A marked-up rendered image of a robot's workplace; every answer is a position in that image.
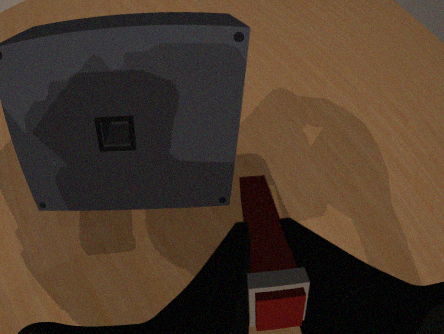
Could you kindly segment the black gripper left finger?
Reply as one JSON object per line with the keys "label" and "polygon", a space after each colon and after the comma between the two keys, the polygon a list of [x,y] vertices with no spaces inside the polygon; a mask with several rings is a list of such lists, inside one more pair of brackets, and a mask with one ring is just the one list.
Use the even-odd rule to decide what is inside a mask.
{"label": "black gripper left finger", "polygon": [[146,323],[76,327],[33,323],[19,334],[249,334],[250,231],[237,222],[198,275]]}

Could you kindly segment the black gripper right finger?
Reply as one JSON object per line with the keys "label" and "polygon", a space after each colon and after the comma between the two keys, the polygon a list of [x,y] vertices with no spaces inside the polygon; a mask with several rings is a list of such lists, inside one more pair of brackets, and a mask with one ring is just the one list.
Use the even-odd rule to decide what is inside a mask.
{"label": "black gripper right finger", "polygon": [[302,334],[444,334],[444,281],[404,283],[294,219],[279,222],[310,280]]}

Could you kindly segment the dark grey sloped panel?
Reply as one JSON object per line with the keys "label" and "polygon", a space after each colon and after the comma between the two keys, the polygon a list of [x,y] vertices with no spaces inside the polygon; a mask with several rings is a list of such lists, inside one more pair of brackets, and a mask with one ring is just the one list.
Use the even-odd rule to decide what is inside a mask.
{"label": "dark grey sloped panel", "polygon": [[39,211],[230,206],[250,26],[134,13],[0,42],[0,101]]}

